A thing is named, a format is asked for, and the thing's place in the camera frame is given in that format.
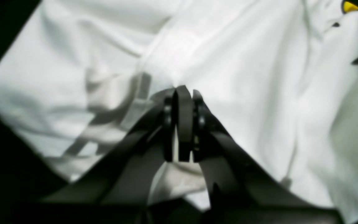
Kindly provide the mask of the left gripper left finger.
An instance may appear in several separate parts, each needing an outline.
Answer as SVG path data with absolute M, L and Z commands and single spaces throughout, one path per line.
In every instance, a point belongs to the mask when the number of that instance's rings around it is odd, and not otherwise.
M 175 89 L 164 92 L 104 158 L 78 181 L 40 200 L 50 205 L 144 206 L 154 175 L 173 159 Z

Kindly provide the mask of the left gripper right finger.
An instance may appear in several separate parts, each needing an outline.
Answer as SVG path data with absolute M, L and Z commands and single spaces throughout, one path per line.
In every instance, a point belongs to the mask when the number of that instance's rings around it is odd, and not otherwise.
M 285 190 L 229 135 L 199 91 L 176 88 L 179 160 L 190 153 L 203 172 L 210 208 L 205 215 L 321 215 Z

